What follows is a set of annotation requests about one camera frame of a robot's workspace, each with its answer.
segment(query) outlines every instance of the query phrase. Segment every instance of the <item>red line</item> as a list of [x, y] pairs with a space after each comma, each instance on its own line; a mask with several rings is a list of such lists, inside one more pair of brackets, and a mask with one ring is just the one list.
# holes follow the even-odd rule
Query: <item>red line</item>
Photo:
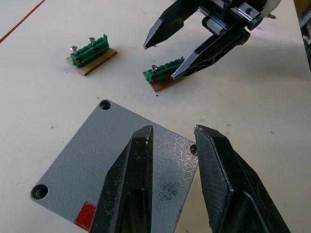
[[15, 25], [14, 28], [12, 28], [7, 34], [4, 35], [4, 37], [2, 37], [0, 39], [0, 43], [5, 40], [5, 38], [7, 38], [22, 22], [25, 21], [25, 19], [27, 19], [45, 0], [42, 0], [42, 2], [40, 2], [34, 9], [31, 10], [31, 12], [29, 12], [17, 25]]

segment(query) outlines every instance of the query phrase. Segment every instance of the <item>red tape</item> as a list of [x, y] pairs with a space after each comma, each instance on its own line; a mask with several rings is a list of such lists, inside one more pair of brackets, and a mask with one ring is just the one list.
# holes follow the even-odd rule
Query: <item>red tape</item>
[[91, 223], [95, 214], [96, 206], [84, 202], [83, 207], [78, 214], [78, 217], [76, 218], [74, 224], [78, 227], [81, 227], [82, 229], [88, 231], [91, 227]]

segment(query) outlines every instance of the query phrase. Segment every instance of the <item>cardboard piece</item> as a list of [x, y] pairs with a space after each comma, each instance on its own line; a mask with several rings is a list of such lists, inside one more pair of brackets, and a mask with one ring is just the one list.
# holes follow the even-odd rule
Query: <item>cardboard piece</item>
[[[83, 75], [88, 75], [90, 72], [98, 68], [101, 64], [105, 63], [106, 61], [110, 60], [113, 56], [115, 56], [118, 52], [115, 51], [112, 48], [109, 48], [107, 52], [105, 52], [102, 56], [96, 58], [94, 61], [86, 64], [83, 67], [77, 68], [76, 69]], [[66, 59], [70, 64], [72, 64], [72, 59], [69, 56]]]

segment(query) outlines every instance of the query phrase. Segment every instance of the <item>cardboard base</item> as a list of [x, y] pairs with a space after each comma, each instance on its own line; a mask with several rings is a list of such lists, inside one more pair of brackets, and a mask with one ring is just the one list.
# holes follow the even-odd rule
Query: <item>cardboard base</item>
[[[113, 56], [115, 56], [118, 52], [115, 51], [112, 48], [109, 48], [107, 52], [105, 52], [102, 56], [99, 58], [96, 58], [94, 61], [86, 64], [83, 67], [77, 68], [76, 69], [83, 75], [88, 75], [90, 72], [98, 68], [101, 64], [105, 63], [106, 61], [110, 60]], [[66, 59], [70, 64], [72, 64], [72, 59], [69, 56]]]
[[150, 86], [154, 91], [162, 90], [166, 87], [172, 86], [175, 83], [178, 83], [179, 81], [183, 80], [184, 78], [174, 80], [172, 78], [166, 78], [162, 80], [158, 80], [155, 83], [150, 83]]

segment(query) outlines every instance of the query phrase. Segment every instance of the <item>mounting hole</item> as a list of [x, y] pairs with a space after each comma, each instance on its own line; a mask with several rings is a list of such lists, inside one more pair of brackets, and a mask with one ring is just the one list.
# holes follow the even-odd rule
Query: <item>mounting hole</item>
[[191, 145], [191, 147], [190, 147], [190, 152], [191, 152], [191, 154], [197, 156], [196, 144]]
[[49, 189], [44, 184], [39, 184], [35, 186], [31, 191], [31, 196], [33, 199], [40, 200], [47, 196]]
[[248, 15], [251, 15], [251, 14], [253, 14], [253, 9], [252, 8], [247, 8], [246, 9], [246, 13], [248, 14]]
[[108, 110], [109, 108], [111, 108], [111, 102], [108, 100], [103, 100], [99, 105], [104, 110]]

